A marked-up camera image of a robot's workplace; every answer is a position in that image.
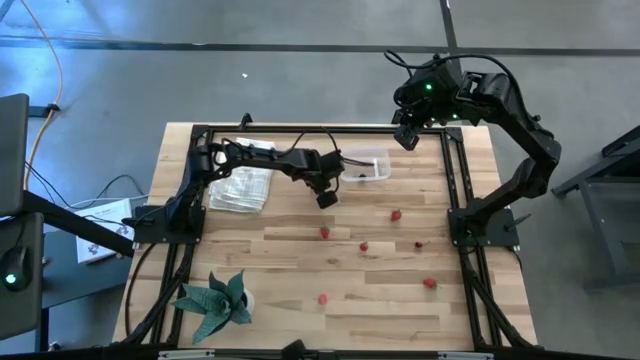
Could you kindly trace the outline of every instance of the green leaf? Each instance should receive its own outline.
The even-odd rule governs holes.
[[[249,314],[249,311],[242,301],[238,302],[238,305],[231,311],[231,318],[229,320],[238,325],[251,324],[251,314]]]
[[[209,289],[217,290],[224,293],[227,290],[227,284],[216,279],[216,277],[213,276],[213,272],[210,272],[209,273]]]
[[[193,343],[197,344],[207,336],[211,335],[213,331],[228,318],[229,316],[220,316],[212,312],[206,313],[202,319],[202,323],[200,323],[200,327],[195,333],[193,333]]]
[[[229,280],[229,286],[227,287],[227,295],[231,298],[231,307],[234,308],[242,298],[242,294],[244,293],[244,283],[242,282],[242,275],[244,274],[244,269],[239,273],[233,275],[233,277]]]
[[[203,308],[193,299],[190,299],[188,297],[178,299],[174,301],[171,305],[175,306],[178,309],[182,309],[184,311],[190,311],[196,314],[204,315],[207,313],[207,310],[205,308]]]
[[[189,298],[207,311],[222,314],[225,313],[226,308],[229,306],[229,298],[219,291],[189,284],[182,284],[182,287],[184,287]]]

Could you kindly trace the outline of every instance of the cloth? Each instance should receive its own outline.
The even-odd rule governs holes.
[[[257,148],[271,149],[273,142],[237,138],[236,142]],[[215,181],[210,187],[209,208],[244,213],[259,213],[269,196],[273,170],[239,167],[233,169],[231,176]]]

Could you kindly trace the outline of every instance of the plastic container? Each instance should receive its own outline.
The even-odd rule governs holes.
[[[385,148],[343,150],[342,157],[365,163],[353,164],[345,161],[344,171],[340,175],[340,179],[344,181],[380,181],[391,176],[389,151]]]

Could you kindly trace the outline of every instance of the wooden tabletop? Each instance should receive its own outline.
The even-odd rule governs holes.
[[[150,204],[164,204],[176,193],[192,125],[167,124]],[[489,131],[463,127],[463,133],[474,192],[484,196],[500,185]],[[297,136],[223,135],[273,141],[278,149],[288,148]],[[413,152],[402,149],[390,134],[335,134],[335,138],[345,150],[386,147],[391,177],[365,184],[342,181],[340,202],[320,210],[304,183],[291,182],[275,172],[260,214],[209,210],[189,282],[207,286],[210,271],[226,282],[245,269],[245,285],[256,307],[252,324],[229,323],[198,346],[281,349],[302,339],[315,349],[471,349],[459,257],[448,238],[446,210],[450,204],[439,137],[422,136]],[[320,153],[333,149],[325,134],[307,134],[298,147]],[[455,147],[450,148],[457,159]],[[454,167],[457,184],[461,184],[455,160]],[[464,206],[464,195],[460,192],[458,196]],[[390,221],[394,209],[403,212],[397,222]],[[330,228],[328,240],[320,237],[321,227]],[[359,250],[363,241],[369,244],[366,253]],[[419,251],[414,249],[416,241],[425,243]],[[141,267],[130,304],[132,326],[142,320],[158,296],[166,251],[167,246],[156,246]],[[132,269],[141,252],[136,252]],[[496,302],[521,334],[535,343],[514,255],[501,248],[487,248],[486,252]],[[435,278],[437,288],[425,288],[422,280],[426,277]],[[320,294],[328,297],[324,306],[318,304]],[[125,337],[123,309],[114,340]],[[168,334],[172,315],[173,307],[168,306],[162,339]],[[483,308],[480,315],[483,334],[489,339]],[[201,319],[202,315],[185,313],[180,346],[192,346]]]

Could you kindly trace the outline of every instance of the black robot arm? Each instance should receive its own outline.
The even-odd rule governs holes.
[[[293,181],[302,180],[315,192],[322,209],[338,201],[335,190],[329,190],[331,180],[344,171],[337,146],[334,151],[320,155],[314,149],[292,147],[278,151],[244,146],[228,139],[216,143],[213,135],[208,126],[194,126],[177,195],[163,206],[138,207],[135,218],[123,219],[136,230],[134,241],[197,243],[206,212],[201,205],[204,189],[213,181],[229,177],[233,169],[241,166],[278,170]]]
[[[424,126],[430,127],[434,122],[444,126],[448,121],[465,119],[474,126],[485,120],[502,127],[529,155],[513,177],[491,194],[473,199],[466,208],[449,212],[453,240],[460,245],[472,245],[489,228],[502,233],[509,231],[509,222],[513,220],[510,211],[505,210],[507,205],[521,197],[535,198],[546,193],[561,147],[553,134],[540,126],[540,117],[527,112],[518,83],[504,65],[491,58],[505,73],[461,74],[453,60],[463,57],[478,56],[442,59],[435,56],[420,66],[390,60],[417,69],[394,94],[394,101],[400,106],[394,116],[394,122],[399,123],[394,137],[405,149],[415,148],[417,134]],[[500,214],[495,222],[494,214]]]

